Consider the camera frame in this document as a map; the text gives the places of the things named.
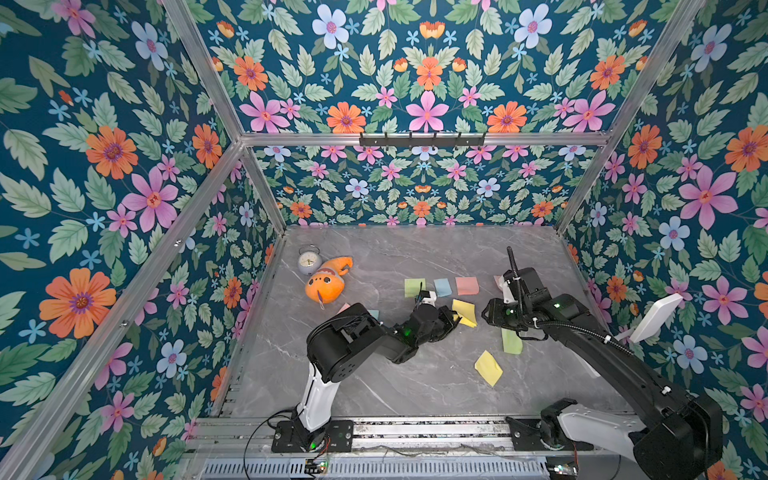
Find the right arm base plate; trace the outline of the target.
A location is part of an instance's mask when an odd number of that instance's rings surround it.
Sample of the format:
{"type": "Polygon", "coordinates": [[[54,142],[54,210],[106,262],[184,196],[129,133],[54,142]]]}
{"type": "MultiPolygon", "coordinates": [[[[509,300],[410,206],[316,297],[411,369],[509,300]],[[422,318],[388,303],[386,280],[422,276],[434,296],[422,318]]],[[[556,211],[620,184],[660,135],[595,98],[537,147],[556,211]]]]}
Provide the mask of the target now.
{"type": "Polygon", "coordinates": [[[576,449],[582,452],[595,449],[592,444],[570,440],[559,427],[540,418],[506,416],[504,420],[509,427],[511,441],[517,451],[576,449]]]}

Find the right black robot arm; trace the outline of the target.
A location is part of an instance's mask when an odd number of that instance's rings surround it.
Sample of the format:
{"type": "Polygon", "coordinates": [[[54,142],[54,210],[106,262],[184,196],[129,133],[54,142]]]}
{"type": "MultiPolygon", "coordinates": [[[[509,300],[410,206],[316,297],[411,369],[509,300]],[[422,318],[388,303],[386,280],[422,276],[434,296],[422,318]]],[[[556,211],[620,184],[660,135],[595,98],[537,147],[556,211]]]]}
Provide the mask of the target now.
{"type": "Polygon", "coordinates": [[[530,330],[561,343],[590,365],[632,407],[622,417],[563,398],[541,413],[544,443],[589,443],[635,462],[650,479],[697,479],[723,455],[723,412],[710,396],[693,396],[622,345],[569,294],[551,296],[532,268],[510,264],[504,275],[516,300],[491,299],[482,312],[491,326],[530,330]]]}

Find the torn green sheet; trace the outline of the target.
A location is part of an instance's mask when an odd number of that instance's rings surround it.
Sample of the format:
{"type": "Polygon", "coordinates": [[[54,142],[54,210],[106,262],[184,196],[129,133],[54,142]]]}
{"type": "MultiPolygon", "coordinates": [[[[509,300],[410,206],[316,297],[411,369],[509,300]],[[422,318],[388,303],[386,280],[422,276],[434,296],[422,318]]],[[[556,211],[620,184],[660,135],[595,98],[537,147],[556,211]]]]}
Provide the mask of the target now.
{"type": "Polygon", "coordinates": [[[523,340],[519,337],[519,335],[515,331],[502,329],[501,336],[502,336],[502,348],[506,354],[520,355],[522,353],[523,340]]]}

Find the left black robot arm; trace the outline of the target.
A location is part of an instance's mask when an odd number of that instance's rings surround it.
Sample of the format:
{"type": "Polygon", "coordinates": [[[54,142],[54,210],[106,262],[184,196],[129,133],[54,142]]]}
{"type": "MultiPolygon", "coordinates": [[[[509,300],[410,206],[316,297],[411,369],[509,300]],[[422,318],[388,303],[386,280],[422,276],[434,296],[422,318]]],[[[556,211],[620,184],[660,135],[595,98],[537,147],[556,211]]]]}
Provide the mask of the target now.
{"type": "Polygon", "coordinates": [[[459,323],[453,310],[424,302],[392,327],[360,303],[340,311],[307,337],[308,379],[295,418],[307,433],[323,430],[330,422],[340,383],[369,357],[379,355],[393,364],[405,363],[423,344],[444,340],[459,323]]]}

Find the torn yellow sheet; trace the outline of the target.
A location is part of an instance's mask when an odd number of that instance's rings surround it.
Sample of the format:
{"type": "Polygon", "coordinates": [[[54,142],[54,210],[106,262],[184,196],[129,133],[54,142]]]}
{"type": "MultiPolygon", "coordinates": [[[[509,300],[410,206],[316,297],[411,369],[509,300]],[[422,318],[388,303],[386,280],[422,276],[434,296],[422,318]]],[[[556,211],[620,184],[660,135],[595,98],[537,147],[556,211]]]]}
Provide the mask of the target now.
{"type": "Polygon", "coordinates": [[[483,380],[494,387],[503,375],[503,370],[493,355],[485,350],[476,360],[474,368],[483,380]]]}

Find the green memo pad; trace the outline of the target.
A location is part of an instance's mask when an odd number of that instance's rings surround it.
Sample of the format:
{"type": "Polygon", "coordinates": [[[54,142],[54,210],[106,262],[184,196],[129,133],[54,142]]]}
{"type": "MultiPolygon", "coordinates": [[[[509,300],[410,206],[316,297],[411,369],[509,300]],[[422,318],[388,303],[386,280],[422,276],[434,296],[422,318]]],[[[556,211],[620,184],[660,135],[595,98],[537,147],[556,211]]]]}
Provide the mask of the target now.
{"type": "Polygon", "coordinates": [[[408,278],[404,280],[404,296],[406,298],[416,298],[426,287],[424,278],[408,278]]]}

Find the yellow memo pad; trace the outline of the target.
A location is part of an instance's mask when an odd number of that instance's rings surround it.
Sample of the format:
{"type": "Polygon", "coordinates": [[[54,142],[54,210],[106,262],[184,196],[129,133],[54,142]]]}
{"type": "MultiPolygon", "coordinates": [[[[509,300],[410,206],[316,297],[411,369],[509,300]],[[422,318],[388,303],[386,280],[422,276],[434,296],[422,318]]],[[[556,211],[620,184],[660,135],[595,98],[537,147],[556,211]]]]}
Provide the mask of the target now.
{"type": "Polygon", "coordinates": [[[451,309],[458,315],[460,324],[470,328],[477,327],[476,306],[474,304],[454,299],[451,309]]]}

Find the pale white memo pad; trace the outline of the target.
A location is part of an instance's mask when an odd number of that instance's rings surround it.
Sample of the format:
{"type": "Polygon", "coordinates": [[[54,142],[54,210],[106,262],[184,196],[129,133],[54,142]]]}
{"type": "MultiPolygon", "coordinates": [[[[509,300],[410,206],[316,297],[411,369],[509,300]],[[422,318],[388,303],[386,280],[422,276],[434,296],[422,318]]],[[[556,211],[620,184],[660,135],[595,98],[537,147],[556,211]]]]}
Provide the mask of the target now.
{"type": "Polygon", "coordinates": [[[434,290],[438,298],[451,297],[453,295],[451,283],[447,278],[435,279],[434,290]]]}

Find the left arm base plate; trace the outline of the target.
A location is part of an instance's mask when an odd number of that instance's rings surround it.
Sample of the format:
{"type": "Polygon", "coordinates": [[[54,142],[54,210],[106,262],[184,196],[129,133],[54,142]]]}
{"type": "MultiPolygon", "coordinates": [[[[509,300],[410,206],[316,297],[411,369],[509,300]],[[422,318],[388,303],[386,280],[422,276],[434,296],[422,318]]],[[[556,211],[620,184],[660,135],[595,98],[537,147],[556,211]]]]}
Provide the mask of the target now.
{"type": "Polygon", "coordinates": [[[310,432],[298,420],[283,420],[277,424],[272,453],[348,453],[352,450],[354,422],[331,420],[310,432]]]}

